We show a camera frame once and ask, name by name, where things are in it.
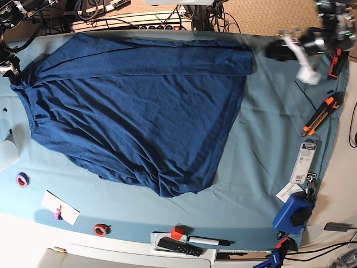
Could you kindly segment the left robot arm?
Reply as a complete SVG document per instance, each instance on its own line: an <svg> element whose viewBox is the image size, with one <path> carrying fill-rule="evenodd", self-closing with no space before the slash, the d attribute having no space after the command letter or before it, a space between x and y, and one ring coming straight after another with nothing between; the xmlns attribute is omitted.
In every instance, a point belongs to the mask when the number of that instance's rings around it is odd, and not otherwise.
<svg viewBox="0 0 357 268"><path fill-rule="evenodd" d="M356 1L315 1L322 26L309 27L293 41L307 56L338 49L349 51L356 43L356 23L352 13Z"/></svg>

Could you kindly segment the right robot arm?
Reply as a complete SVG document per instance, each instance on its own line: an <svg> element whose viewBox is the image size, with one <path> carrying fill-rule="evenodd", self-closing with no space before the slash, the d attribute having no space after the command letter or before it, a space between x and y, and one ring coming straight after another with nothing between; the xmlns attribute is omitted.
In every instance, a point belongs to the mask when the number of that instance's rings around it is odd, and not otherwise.
<svg viewBox="0 0 357 268"><path fill-rule="evenodd" d="M19 85L23 79L20 59L16 54L29 47L42 29L44 24L42 10L57 3L58 1L52 0L1 1L1 76L8 78L11 84ZM20 47L9 47L3 34L34 15L38 15L38 26L31 37Z"/></svg>

